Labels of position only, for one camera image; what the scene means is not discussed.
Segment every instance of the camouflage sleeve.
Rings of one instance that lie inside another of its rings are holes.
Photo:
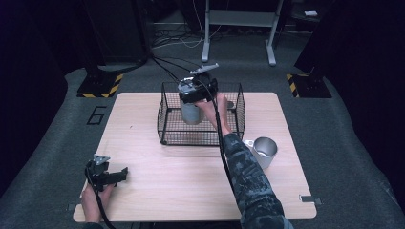
[[[243,228],[292,229],[262,168],[237,135],[224,136],[224,152]]]
[[[86,222],[83,229],[103,229],[102,226],[95,222]]]

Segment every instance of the wooden table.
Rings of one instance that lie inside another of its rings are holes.
[[[278,154],[265,169],[286,218],[311,219],[316,209],[301,196],[309,187],[280,102],[273,93],[244,93],[244,139],[268,136]],[[159,142],[160,93],[117,96],[96,154],[110,156],[109,172],[128,167],[106,210],[110,221],[240,219],[218,147],[165,146]],[[80,204],[75,221],[84,221]]]

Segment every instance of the cable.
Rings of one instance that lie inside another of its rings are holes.
[[[92,180],[90,178],[90,171],[89,171],[89,167],[87,167],[87,166],[86,166],[86,177],[87,177],[87,180],[90,182],[90,184],[92,186],[93,192],[95,192],[98,209],[100,210],[101,216],[104,219],[105,224],[110,229],[116,229],[113,226],[113,224],[111,223],[111,221],[108,220],[107,215],[105,214],[104,207],[102,206],[102,201],[101,201],[100,195],[98,194],[98,190],[95,188],[95,185],[93,184],[93,182],[92,182]]]
[[[225,172],[226,172],[227,179],[229,181],[230,188],[232,189],[232,193],[235,194],[235,191],[234,191],[234,188],[233,188],[233,185],[232,185],[232,181],[231,181],[231,177],[230,177],[230,173],[229,173],[229,168],[228,168],[227,162],[226,162],[226,156],[225,156],[225,153],[224,153],[223,130],[221,128],[220,113],[218,112],[217,103],[215,102],[215,98],[212,96],[212,94],[209,91],[208,87],[206,87],[206,85],[203,84],[201,82],[201,80],[197,80],[197,81],[200,82],[205,87],[206,91],[209,94],[209,97],[211,98],[212,105],[214,106],[215,119],[217,121],[218,142],[219,142],[219,145],[220,145],[220,155],[221,155],[221,159],[223,161],[224,169],[225,169]]]
[[[174,66],[179,67],[179,68],[181,68],[181,69],[184,69],[184,70],[186,70],[186,71],[188,71],[188,72],[190,73],[190,70],[186,69],[186,68],[183,67],[183,66],[177,65],[177,64],[172,63],[172,62],[167,61],[167,60],[163,60],[163,59],[161,59],[161,58],[159,58],[159,57],[156,57],[156,56],[153,56],[153,57],[156,58],[156,59],[158,59],[158,60],[160,60],[160,61],[163,61],[163,62],[166,62],[166,63],[168,63],[168,64],[174,65]]]
[[[198,67],[201,66],[201,65],[199,65],[199,64],[193,63],[193,62],[188,61],[188,60],[185,60],[185,59],[177,58],[177,57],[164,56],[164,57],[160,57],[160,58],[177,59],[177,60],[181,60],[181,61],[187,62],[187,63],[189,63],[189,64],[192,64],[192,65],[195,65],[195,66],[198,66]]]
[[[164,67],[161,65],[161,63],[159,63],[159,62],[155,59],[155,57],[154,57],[153,55],[151,56],[151,58],[152,58],[153,61],[155,61],[155,63],[156,63],[157,65],[159,65],[161,68],[163,68],[163,69],[166,71],[166,73],[167,73],[176,83],[180,83],[179,79],[178,79],[172,72],[170,72],[168,69],[164,68]]]

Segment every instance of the wire cage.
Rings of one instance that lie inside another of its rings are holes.
[[[240,83],[221,83],[219,93],[228,99],[227,119],[233,133],[240,138],[245,131],[245,101]],[[218,133],[203,118],[197,125],[188,125],[181,118],[178,84],[163,82],[158,113],[158,134],[163,145],[218,146]]]

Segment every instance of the handheld controller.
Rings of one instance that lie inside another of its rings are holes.
[[[187,77],[179,83],[179,98],[181,100],[181,118],[189,125],[197,125],[203,121],[203,111],[194,105],[195,102],[206,99],[211,100],[218,91],[217,79],[210,79],[208,70],[219,67],[218,64],[213,66],[202,66],[190,74],[193,77]]]
[[[89,183],[92,184],[99,192],[104,190],[104,185],[116,184],[123,180],[126,180],[128,174],[128,167],[121,172],[108,173],[108,165],[110,158],[108,156],[94,155],[93,160],[89,160],[86,165],[85,175]]]

